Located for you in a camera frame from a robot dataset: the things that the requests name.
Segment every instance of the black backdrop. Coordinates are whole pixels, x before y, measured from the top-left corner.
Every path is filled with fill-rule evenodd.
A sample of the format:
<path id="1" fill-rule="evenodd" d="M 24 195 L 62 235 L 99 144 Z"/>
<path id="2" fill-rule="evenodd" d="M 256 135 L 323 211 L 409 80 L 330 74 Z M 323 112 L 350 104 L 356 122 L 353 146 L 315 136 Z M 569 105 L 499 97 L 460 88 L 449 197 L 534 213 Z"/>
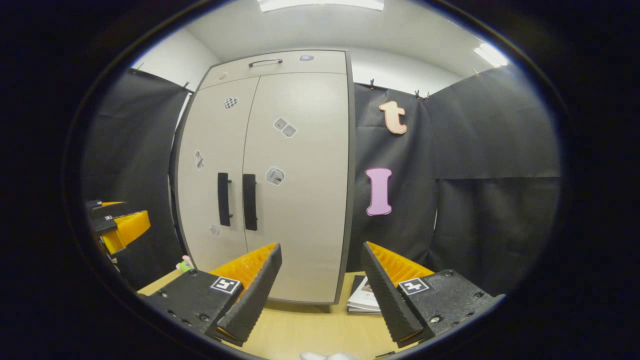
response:
<path id="1" fill-rule="evenodd" d="M 378 109 L 391 100 L 405 109 L 403 135 Z M 356 85 L 355 102 L 347 271 L 361 270 L 369 240 L 434 271 L 452 268 L 492 295 L 513 289 L 546 244 L 561 173 L 554 116 L 524 74 L 491 69 L 419 100 Z M 393 172 L 388 215 L 365 213 L 373 167 Z"/>
<path id="2" fill-rule="evenodd" d="M 173 226 L 168 171 L 173 134 L 188 92 L 129 69 L 105 95 L 88 133 L 83 187 L 88 200 L 127 201 L 151 228 L 118 257 L 136 289 L 166 275 L 183 255 Z"/>

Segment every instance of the green object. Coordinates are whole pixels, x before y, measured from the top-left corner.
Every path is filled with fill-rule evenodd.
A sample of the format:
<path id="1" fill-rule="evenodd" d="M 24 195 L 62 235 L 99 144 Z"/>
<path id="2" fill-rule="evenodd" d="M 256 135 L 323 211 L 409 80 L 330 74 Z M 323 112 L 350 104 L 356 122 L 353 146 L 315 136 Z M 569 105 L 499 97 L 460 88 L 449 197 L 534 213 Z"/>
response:
<path id="1" fill-rule="evenodd" d="M 193 269 L 193 265 L 189 264 L 186 260 L 178 264 L 178 269 L 182 272 L 187 272 Z"/>

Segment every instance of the checkered sticker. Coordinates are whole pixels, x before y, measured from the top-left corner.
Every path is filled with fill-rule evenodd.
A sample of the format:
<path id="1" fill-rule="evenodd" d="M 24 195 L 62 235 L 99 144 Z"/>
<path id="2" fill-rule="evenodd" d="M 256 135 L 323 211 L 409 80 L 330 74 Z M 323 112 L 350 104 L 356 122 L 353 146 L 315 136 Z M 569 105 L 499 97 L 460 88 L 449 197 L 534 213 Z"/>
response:
<path id="1" fill-rule="evenodd" d="M 398 285 L 400 285 L 404 293 L 407 295 L 413 295 L 429 288 L 427 284 L 417 277 L 415 279 L 400 282 Z"/>
<path id="2" fill-rule="evenodd" d="M 225 109 L 231 109 L 238 103 L 237 97 L 227 97 L 225 100 Z"/>
<path id="3" fill-rule="evenodd" d="M 238 280 L 227 279 L 221 276 L 213 282 L 211 288 L 222 291 L 223 293 L 233 294 L 239 284 L 240 282 Z"/>

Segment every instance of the ceiling light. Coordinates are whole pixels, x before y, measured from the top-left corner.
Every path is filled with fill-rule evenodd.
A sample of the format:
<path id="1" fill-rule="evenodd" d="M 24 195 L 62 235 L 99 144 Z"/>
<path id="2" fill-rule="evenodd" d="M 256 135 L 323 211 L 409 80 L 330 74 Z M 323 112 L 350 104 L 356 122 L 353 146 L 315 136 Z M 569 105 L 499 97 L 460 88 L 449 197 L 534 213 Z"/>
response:
<path id="1" fill-rule="evenodd" d="M 377 10 L 385 7 L 385 0 L 258 0 L 262 12 L 270 12 L 282 8 L 290 8 L 299 5 L 348 5 Z"/>
<path id="2" fill-rule="evenodd" d="M 493 67 L 501 67 L 509 63 L 504 55 L 500 54 L 500 52 L 496 50 L 496 48 L 489 44 L 480 45 L 480 47 L 475 49 L 474 52 L 482 56 L 482 58 L 493 65 Z"/>

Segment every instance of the white wall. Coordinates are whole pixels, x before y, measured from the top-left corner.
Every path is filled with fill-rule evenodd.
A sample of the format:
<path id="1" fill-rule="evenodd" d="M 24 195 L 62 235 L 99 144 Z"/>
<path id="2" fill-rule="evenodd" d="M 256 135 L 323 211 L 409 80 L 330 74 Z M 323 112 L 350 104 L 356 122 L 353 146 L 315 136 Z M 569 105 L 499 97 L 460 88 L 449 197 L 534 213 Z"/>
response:
<path id="1" fill-rule="evenodd" d="M 218 57 L 187 29 L 180 29 L 166 37 L 137 59 L 131 67 L 157 75 L 173 83 L 195 91 L 211 65 L 219 63 Z"/>
<path id="2" fill-rule="evenodd" d="M 449 86 L 462 78 L 452 72 L 406 56 L 385 51 L 350 48 L 353 81 L 408 92 L 420 90 L 426 96 Z"/>

